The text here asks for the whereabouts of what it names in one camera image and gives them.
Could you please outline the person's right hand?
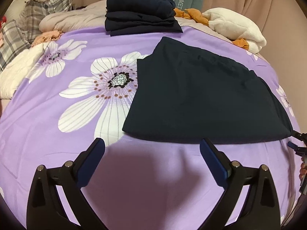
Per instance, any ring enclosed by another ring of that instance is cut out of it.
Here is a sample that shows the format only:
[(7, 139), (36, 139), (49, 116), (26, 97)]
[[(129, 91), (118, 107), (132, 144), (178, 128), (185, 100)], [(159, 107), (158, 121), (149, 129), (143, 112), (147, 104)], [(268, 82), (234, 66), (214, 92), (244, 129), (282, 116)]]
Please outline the person's right hand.
[(307, 174), (307, 169), (306, 169), (306, 164), (305, 163), (301, 163), (300, 166), (300, 174), (299, 174), (299, 179), (302, 181), (304, 179), (304, 177)]

